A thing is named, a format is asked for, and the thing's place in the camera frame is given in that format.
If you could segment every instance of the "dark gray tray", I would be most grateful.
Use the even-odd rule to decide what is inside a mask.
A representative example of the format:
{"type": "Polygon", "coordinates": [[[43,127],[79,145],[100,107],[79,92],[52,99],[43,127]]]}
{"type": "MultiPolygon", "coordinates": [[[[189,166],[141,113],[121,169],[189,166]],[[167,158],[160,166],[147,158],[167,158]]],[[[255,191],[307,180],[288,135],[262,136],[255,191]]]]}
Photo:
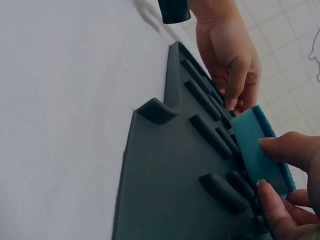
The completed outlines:
{"type": "Polygon", "coordinates": [[[255,188],[223,104],[188,50],[170,46],[163,103],[153,98],[132,115],[113,240],[272,239],[263,220],[253,220],[255,188]]]}

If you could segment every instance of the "white surface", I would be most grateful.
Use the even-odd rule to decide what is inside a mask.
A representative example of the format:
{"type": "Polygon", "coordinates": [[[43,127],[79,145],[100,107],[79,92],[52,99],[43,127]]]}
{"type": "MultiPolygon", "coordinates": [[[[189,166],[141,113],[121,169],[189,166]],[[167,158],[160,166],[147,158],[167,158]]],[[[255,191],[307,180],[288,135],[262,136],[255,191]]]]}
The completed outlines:
{"type": "MultiPolygon", "coordinates": [[[[111,238],[132,113],[162,100],[174,42],[147,9],[1,1],[2,240],[111,238]]],[[[197,55],[180,26],[167,29],[197,55]]]]}
{"type": "MultiPolygon", "coordinates": [[[[275,132],[320,135],[320,70],[315,60],[309,60],[320,28],[320,1],[235,1],[261,60],[257,103],[275,132]]],[[[188,26],[193,39],[195,25],[194,21],[188,26]]],[[[320,37],[316,50],[320,56],[318,48],[320,37]]],[[[299,188],[306,186],[301,171],[293,169],[292,173],[299,188]]]]}

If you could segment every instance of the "sponge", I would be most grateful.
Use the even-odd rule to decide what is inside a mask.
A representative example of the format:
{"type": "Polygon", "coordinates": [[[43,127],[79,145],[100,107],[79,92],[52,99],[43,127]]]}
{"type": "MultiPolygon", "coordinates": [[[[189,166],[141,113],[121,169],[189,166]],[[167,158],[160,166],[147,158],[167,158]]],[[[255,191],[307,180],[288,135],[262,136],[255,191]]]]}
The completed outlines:
{"type": "Polygon", "coordinates": [[[230,123],[252,183],[255,185],[259,179],[265,179],[281,197],[286,198],[296,186],[288,164],[270,159],[260,148],[259,139],[276,137],[262,109],[254,106],[230,123]]]}

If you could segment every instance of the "hand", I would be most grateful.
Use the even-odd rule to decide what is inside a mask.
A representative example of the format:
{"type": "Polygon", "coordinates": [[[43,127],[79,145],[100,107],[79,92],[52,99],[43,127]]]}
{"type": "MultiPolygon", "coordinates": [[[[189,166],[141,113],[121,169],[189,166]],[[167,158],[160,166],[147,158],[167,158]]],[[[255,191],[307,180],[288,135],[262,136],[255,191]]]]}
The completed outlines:
{"type": "Polygon", "coordinates": [[[305,171],[307,189],[299,189],[281,199],[273,187],[258,184],[257,193],[265,219],[275,240],[320,239],[320,136],[289,132],[278,138],[260,140],[263,152],[278,162],[305,171]],[[313,208],[315,214],[298,206],[313,208]]]}
{"type": "Polygon", "coordinates": [[[261,77],[257,51],[238,10],[218,19],[197,19],[196,41],[228,110],[240,114],[255,105],[261,77]]]}

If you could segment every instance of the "black handle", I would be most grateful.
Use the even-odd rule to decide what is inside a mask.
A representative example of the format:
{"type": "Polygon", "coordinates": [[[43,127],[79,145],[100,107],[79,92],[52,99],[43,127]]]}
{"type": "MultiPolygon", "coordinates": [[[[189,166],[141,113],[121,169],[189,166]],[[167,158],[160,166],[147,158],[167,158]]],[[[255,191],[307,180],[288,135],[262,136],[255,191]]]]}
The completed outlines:
{"type": "Polygon", "coordinates": [[[177,24],[191,18],[189,0],[158,0],[164,24],[177,24]]]}

